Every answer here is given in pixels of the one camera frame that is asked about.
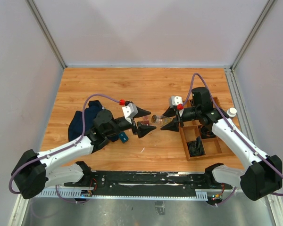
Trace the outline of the clear pill bottle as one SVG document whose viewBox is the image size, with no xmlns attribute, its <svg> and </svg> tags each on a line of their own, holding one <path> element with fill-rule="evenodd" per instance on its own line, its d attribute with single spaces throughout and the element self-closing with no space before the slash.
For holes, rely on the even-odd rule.
<svg viewBox="0 0 283 226">
<path fill-rule="evenodd" d="M 151 117 L 151 122 L 155 125 L 158 125 L 160 127 L 163 127 L 167 124 L 169 124 L 173 119 L 170 118 L 170 117 L 166 117 L 166 116 L 163 116 L 163 115 L 152 115 Z"/>
</svg>

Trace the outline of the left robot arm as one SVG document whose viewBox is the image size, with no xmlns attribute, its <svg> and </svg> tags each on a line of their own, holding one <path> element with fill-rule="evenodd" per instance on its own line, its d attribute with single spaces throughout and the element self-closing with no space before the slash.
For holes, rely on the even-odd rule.
<svg viewBox="0 0 283 226">
<path fill-rule="evenodd" d="M 130 129 L 138 138 L 142 138 L 156 129 L 155 126 L 135 122 L 135 118 L 150 115 L 149 111 L 133 103 L 125 104 L 122 111 L 122 117 L 114 118 L 110 110 L 102 109 L 92 120 L 92 126 L 83 129 L 83 134 L 78 138 L 43 152 L 36 153 L 32 149 L 25 151 L 11 173 L 10 184 L 16 184 L 17 194 L 24 199 L 31 199 L 50 186 L 64 183 L 87 186 L 92 175 L 85 163 L 79 162 L 68 167 L 64 165 L 104 148 L 111 137 L 123 131 Z"/>
</svg>

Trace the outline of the red pill organizer box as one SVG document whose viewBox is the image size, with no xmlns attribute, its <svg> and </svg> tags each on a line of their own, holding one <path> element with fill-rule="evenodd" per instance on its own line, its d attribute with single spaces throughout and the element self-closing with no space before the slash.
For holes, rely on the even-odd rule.
<svg viewBox="0 0 283 226">
<path fill-rule="evenodd" d="M 149 126 L 149 124 L 150 124 L 149 117 L 148 116 L 143 116 L 142 120 L 137 122 L 137 124 Z"/>
</svg>

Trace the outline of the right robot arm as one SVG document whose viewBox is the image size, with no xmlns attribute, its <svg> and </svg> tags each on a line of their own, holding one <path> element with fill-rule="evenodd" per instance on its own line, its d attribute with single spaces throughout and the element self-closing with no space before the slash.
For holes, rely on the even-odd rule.
<svg viewBox="0 0 283 226">
<path fill-rule="evenodd" d="M 225 183 L 242 189 L 253 201 L 282 188 L 281 159 L 277 155 L 269 156 L 242 134 L 228 114 L 218 108 L 206 87 L 194 88 L 191 93 L 192 106 L 187 108 L 180 96 L 169 98 L 169 108 L 163 116 L 172 118 L 172 121 L 161 129 L 178 132 L 185 122 L 197 120 L 211 129 L 244 166 L 244 170 L 239 170 L 215 163 L 205 169 L 205 185 L 216 188 L 220 183 Z"/>
</svg>

